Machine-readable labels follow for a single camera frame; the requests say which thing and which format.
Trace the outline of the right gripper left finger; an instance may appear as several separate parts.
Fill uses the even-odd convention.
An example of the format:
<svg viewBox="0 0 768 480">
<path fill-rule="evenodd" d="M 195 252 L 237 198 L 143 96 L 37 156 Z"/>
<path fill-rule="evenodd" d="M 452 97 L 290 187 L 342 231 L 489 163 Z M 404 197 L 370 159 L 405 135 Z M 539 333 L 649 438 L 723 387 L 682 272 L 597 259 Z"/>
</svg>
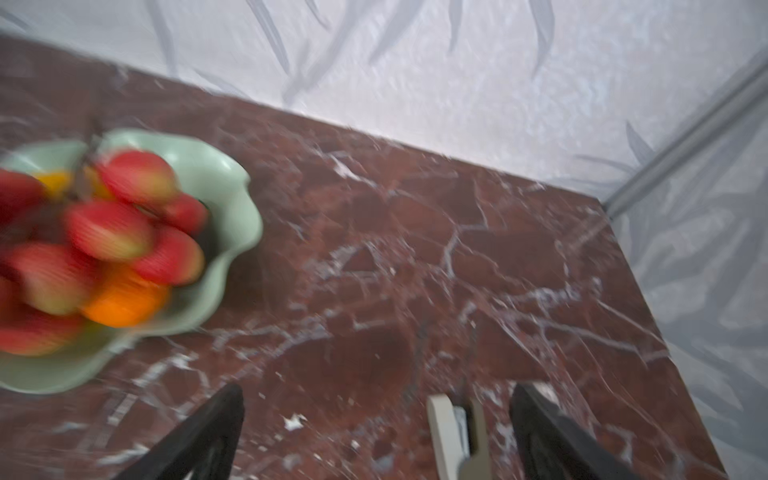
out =
<svg viewBox="0 0 768 480">
<path fill-rule="evenodd" d="M 228 479 L 244 416 L 243 390 L 229 383 L 116 478 Z"/>
</svg>

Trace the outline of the green yellow fake mango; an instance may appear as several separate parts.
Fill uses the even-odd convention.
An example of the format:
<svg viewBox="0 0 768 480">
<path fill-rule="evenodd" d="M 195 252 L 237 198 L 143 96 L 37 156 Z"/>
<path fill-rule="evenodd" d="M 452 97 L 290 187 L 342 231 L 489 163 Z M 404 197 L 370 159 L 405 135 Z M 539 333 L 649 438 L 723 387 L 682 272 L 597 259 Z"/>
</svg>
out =
<svg viewBox="0 0 768 480">
<path fill-rule="evenodd" d="M 100 176 L 94 168 L 86 167 L 85 176 L 91 187 L 91 193 L 94 198 L 107 200 L 114 199 L 114 196 L 102 183 Z M 32 177 L 37 179 L 44 186 L 46 196 L 51 200 L 61 199 L 66 190 L 71 186 L 73 180 L 72 173 L 65 170 L 33 173 Z"/>
</svg>

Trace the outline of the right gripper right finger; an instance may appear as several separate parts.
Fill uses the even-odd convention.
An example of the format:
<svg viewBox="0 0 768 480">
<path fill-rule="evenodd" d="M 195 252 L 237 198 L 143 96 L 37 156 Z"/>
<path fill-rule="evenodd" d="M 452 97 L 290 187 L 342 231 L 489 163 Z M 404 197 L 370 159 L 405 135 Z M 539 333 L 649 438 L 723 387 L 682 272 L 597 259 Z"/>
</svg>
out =
<svg viewBox="0 0 768 480">
<path fill-rule="evenodd" d="M 509 414 L 528 479 L 613 480 L 638 477 L 531 383 L 515 386 Z"/>
</svg>

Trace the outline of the small orange fake tangerine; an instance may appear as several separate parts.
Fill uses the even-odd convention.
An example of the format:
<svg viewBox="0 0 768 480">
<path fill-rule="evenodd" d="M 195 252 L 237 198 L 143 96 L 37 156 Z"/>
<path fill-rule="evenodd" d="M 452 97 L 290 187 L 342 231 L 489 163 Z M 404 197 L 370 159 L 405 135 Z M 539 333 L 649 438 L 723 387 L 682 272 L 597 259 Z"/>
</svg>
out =
<svg viewBox="0 0 768 480">
<path fill-rule="evenodd" d="M 111 328 L 134 327 L 158 313 L 170 294 L 170 286 L 147 281 L 128 265 L 108 264 L 94 295 L 79 311 Z"/>
</svg>

